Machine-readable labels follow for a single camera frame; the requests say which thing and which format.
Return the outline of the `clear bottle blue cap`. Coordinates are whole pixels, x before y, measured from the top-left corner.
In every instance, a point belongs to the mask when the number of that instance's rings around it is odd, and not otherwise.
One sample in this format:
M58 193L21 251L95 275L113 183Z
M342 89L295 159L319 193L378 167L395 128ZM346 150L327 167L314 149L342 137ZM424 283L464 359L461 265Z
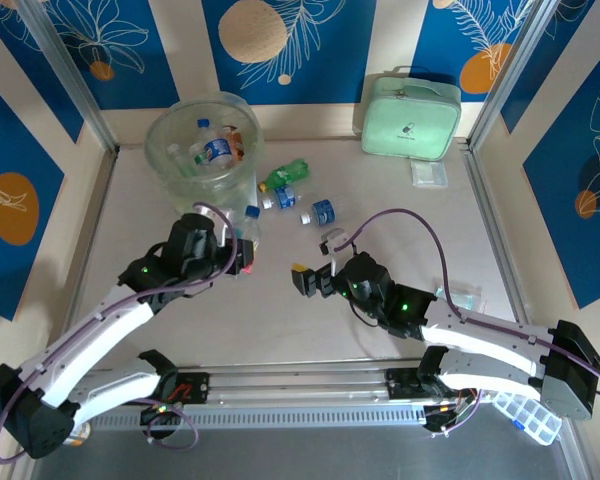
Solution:
M252 273L253 262L255 260L256 252L261 239L261 229L258 223L259 216L260 208L249 205L246 207L244 217L239 222L239 226L237 227L239 238L250 241L253 247L252 259L242 270L242 272L246 274Z

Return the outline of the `small crushed blue-label bottle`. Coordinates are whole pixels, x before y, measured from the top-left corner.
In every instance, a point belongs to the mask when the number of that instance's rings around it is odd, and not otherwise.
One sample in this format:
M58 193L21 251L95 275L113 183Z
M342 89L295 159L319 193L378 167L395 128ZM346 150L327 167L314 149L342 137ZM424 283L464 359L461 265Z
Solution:
M313 203L308 211L300 215L302 225L314 224L322 227L334 223L336 219L336 209L328 199Z
M266 192L261 200L261 205L265 210L272 209L274 206L280 210L287 210L294 207L298 199L296 189L287 185Z

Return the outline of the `crushed green soda bottle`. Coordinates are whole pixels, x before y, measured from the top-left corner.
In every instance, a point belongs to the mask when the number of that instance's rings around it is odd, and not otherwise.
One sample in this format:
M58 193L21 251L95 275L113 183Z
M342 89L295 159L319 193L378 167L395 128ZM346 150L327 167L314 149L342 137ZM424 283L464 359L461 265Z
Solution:
M309 176L309 165L297 158L290 163L272 170L269 175L258 184L260 192L267 192L303 180Z

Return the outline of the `long clear square bottle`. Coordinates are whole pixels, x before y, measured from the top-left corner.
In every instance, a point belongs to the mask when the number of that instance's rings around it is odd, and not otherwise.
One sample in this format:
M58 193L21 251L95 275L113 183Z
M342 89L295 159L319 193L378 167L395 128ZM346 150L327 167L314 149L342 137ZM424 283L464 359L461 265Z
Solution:
M191 158L178 144L169 145L167 147L167 153L184 177L196 175L196 170L192 164Z

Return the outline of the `crushed bottle blue barcode label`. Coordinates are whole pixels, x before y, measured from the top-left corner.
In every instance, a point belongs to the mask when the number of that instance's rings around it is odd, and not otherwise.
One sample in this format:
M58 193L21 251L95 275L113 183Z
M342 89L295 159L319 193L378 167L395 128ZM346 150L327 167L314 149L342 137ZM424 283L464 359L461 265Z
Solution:
M206 149L211 171L224 170L233 164L233 155L224 133L208 118L197 120L198 144Z

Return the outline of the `brown Nescafe coffee bottle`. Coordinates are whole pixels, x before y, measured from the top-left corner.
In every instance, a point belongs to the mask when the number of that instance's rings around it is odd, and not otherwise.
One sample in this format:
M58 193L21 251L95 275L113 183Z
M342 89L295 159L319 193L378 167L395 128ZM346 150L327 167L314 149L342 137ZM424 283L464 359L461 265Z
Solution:
M232 155L237 161L242 161L244 156L244 146L241 133L235 126L231 125L225 126L224 130Z

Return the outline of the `small clear plastic sachet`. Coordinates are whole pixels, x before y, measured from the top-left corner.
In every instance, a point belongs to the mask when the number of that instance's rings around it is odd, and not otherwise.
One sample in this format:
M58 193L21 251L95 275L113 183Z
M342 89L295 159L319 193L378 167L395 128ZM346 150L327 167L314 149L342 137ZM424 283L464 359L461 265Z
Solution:
M412 160L412 184L418 188L446 188L448 178L443 162Z

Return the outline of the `mint green zip case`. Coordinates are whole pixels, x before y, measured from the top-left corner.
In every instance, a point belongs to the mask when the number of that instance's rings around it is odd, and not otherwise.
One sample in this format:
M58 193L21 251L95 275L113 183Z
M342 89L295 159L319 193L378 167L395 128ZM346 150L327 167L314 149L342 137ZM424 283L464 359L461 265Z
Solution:
M461 119L461 90L454 84L382 76L372 84L361 147L367 154L439 161Z

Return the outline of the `clear compartment organizer box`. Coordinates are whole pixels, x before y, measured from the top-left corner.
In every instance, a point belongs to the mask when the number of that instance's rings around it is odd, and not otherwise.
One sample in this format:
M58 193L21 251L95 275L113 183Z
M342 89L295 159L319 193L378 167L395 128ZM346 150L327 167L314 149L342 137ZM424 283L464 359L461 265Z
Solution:
M559 435L562 419L536 400L498 392L492 399L492 405L516 428L542 446L551 445Z

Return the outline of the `orange lid jar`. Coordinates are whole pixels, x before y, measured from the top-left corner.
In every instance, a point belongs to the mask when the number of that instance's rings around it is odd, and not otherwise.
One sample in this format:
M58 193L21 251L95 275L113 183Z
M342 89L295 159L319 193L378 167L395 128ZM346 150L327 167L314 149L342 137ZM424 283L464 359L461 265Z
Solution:
M91 431L92 428L89 422L76 425L64 439L63 444L67 446L81 446L89 438Z

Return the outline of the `clear wrapper by right rail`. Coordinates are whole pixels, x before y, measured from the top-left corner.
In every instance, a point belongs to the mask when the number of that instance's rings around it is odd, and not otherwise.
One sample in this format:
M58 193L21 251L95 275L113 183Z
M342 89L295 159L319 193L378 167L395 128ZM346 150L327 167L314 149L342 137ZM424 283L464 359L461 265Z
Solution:
M482 297L479 293L453 287L449 288L449 292L452 302L459 308L479 311L482 307ZM435 286L435 296L443 299L447 297L442 283L438 283Z

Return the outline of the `aluminium table side rail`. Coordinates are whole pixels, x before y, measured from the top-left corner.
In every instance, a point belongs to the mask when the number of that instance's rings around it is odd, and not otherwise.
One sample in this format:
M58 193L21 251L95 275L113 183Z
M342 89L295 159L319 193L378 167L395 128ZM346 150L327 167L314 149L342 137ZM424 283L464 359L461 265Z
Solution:
M63 297L60 302L60 313L62 316L60 317L60 321L50 330L49 345L59 339L69 329L78 314L83 295L84 278L119 152L120 148L117 147L113 152L106 152L104 154L95 177L94 186L88 198L89 203L87 204L72 262L63 288Z
M462 155L514 318L517 323L530 325L532 321L480 158L469 145L463 145Z

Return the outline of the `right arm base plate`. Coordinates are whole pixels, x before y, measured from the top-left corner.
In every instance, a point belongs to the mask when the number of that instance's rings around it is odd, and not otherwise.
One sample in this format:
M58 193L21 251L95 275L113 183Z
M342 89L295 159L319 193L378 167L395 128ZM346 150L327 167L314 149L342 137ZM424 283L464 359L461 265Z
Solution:
M451 389L436 376L419 373L417 368L388 369L385 382L391 400L474 400L477 395L473 389Z

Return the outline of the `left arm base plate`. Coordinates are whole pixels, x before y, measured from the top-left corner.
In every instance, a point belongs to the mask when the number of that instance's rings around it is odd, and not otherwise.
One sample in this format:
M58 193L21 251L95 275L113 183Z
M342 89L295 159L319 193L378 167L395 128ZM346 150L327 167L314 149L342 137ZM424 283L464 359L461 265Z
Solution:
M151 399L167 404L198 405L207 401L210 375L206 372L180 372L161 380Z

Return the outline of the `aluminium frame post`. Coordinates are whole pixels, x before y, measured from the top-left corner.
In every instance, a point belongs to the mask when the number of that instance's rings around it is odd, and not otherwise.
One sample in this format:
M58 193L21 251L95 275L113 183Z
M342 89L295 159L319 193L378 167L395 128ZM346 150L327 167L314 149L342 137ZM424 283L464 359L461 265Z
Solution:
M500 115L502 106L509 98L546 26L553 17L559 2L560 0L534 0L532 10L521 26L519 35L511 47L503 68L494 81L493 88L487 95L477 120L467 136L466 143L471 153L475 153L484 143L493 123Z
M119 142L43 5L38 0L15 0L15 3L21 19L83 120L102 147L107 152L117 154Z

